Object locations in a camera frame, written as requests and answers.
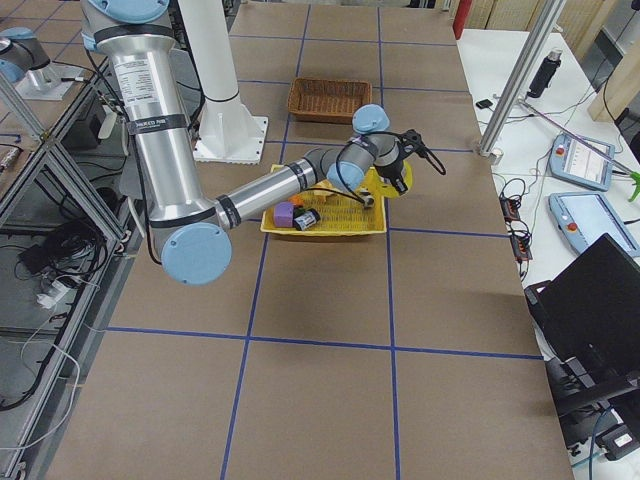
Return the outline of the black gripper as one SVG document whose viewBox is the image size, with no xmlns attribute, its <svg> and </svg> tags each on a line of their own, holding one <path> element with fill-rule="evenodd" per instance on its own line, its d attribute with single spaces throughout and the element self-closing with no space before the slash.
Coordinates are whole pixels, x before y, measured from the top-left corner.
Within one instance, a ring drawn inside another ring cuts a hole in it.
<svg viewBox="0 0 640 480">
<path fill-rule="evenodd" d="M 378 166 L 377 174 L 382 195 L 405 195 L 411 189 L 411 166 L 405 160 Z"/>
</svg>

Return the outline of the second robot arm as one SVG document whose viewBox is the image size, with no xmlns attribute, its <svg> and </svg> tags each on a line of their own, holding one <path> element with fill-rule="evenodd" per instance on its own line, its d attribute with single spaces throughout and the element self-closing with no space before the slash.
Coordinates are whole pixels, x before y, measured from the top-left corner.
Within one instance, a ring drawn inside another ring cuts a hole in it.
<svg viewBox="0 0 640 480">
<path fill-rule="evenodd" d="M 84 69 L 54 63 L 34 32 L 13 27 L 1 32 L 1 74 L 25 100 L 61 101 Z"/>
</svg>

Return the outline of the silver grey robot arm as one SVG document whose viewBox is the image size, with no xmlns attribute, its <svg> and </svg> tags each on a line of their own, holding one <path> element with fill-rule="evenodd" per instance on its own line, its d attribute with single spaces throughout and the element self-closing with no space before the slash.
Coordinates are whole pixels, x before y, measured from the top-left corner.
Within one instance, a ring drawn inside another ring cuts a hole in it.
<svg viewBox="0 0 640 480">
<path fill-rule="evenodd" d="M 389 132 L 384 110 L 369 104 L 352 120 L 342 150 L 310 151 L 294 163 L 214 200 L 201 189 L 188 118 L 169 61 L 174 38 L 161 1 L 85 1 L 86 43 L 106 55 L 119 83 L 128 130 L 151 182 L 160 262 L 174 280 L 204 285 L 232 257 L 228 230 L 322 180 L 343 191 L 359 187 L 370 167 L 403 195 L 408 151 Z"/>
</svg>

